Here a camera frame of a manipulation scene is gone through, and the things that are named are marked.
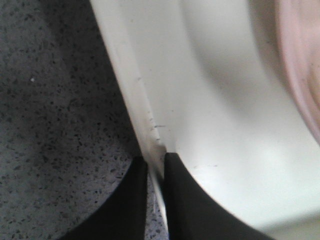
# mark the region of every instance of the white plastic surface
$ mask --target white plastic surface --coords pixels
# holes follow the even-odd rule
[[[156,188],[177,152],[255,228],[320,213],[320,148],[285,88],[274,1],[91,3]]]

